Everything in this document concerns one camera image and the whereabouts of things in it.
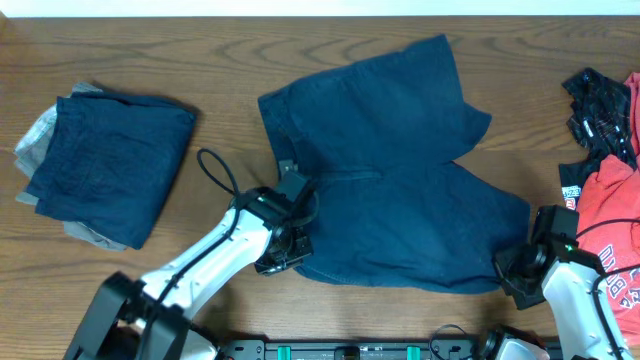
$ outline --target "light gray fabric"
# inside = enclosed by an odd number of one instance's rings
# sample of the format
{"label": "light gray fabric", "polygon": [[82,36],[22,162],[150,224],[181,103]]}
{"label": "light gray fabric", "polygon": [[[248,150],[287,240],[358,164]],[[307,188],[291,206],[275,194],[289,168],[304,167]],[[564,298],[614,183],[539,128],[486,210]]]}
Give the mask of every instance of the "light gray fabric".
{"label": "light gray fabric", "polygon": [[[101,89],[87,83],[74,85],[72,91],[102,92]],[[54,105],[36,120],[13,151],[18,157],[14,162],[15,166],[29,178],[33,176],[33,173],[42,164],[47,155],[47,149],[49,148],[57,118],[56,106]],[[16,201],[35,206],[38,203],[38,198],[22,192],[16,196]],[[96,233],[82,223],[64,221],[63,224],[65,233],[74,238],[88,241],[98,247],[112,251],[123,251],[127,248],[125,245]]]}

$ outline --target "dark blue cloth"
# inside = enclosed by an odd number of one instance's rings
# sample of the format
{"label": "dark blue cloth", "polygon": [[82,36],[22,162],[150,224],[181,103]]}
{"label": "dark blue cloth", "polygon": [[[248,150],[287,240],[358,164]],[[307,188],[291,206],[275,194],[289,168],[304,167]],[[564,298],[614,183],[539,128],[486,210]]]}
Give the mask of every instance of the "dark blue cloth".
{"label": "dark blue cloth", "polygon": [[36,213],[79,221],[139,249],[151,233],[195,116],[168,100],[113,93],[58,98],[53,137],[27,192]]}
{"label": "dark blue cloth", "polygon": [[444,36],[295,81],[258,100],[278,162],[317,181],[315,250],[332,284],[498,288],[494,252],[527,240],[529,205],[452,160],[491,117],[467,105]]}

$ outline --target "red cloth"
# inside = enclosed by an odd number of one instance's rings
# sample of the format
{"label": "red cloth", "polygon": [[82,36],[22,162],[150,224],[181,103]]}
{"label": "red cloth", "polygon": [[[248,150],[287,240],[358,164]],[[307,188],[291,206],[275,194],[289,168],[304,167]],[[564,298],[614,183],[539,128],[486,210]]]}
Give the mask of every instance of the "red cloth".
{"label": "red cloth", "polygon": [[[631,88],[632,145],[640,164],[640,73],[625,82]],[[587,179],[578,202],[578,231],[601,221],[640,218],[640,170],[633,171],[614,155]],[[640,263],[640,224],[605,225],[585,234],[580,248],[598,254],[605,270]],[[640,344],[640,270],[607,279],[609,303],[629,345]]]}

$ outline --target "white background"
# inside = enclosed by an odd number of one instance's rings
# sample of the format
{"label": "white background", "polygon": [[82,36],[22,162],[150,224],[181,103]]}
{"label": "white background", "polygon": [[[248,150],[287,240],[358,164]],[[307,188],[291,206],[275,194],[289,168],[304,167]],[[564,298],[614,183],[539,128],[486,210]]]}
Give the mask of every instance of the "white background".
{"label": "white background", "polygon": [[640,15],[640,0],[0,0],[0,10],[7,17]]}

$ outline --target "wooden surface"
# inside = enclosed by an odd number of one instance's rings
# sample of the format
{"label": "wooden surface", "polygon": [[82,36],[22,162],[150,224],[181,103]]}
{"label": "wooden surface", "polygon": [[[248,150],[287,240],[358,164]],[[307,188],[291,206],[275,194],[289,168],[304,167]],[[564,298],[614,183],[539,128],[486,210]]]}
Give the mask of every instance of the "wooden surface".
{"label": "wooden surface", "polygon": [[[197,167],[198,148],[218,151],[242,188],[275,183],[259,95],[439,33],[449,37],[466,100],[494,116],[482,142],[459,162],[534,208],[561,203],[557,164],[586,153],[565,126],[570,97],[560,83],[586,66],[619,80],[640,70],[638,18],[8,21],[0,40],[0,358],[60,358],[108,275],[122,270],[137,277],[218,223],[228,197]],[[201,111],[141,251],[110,253],[70,239],[59,222],[14,201],[27,179],[12,164],[13,146],[78,81],[164,95]],[[474,333],[495,323],[556,333],[546,304],[519,312],[501,291],[460,296],[337,287],[294,271],[264,278],[252,267],[198,320],[221,336],[271,339],[425,338],[445,323]]]}

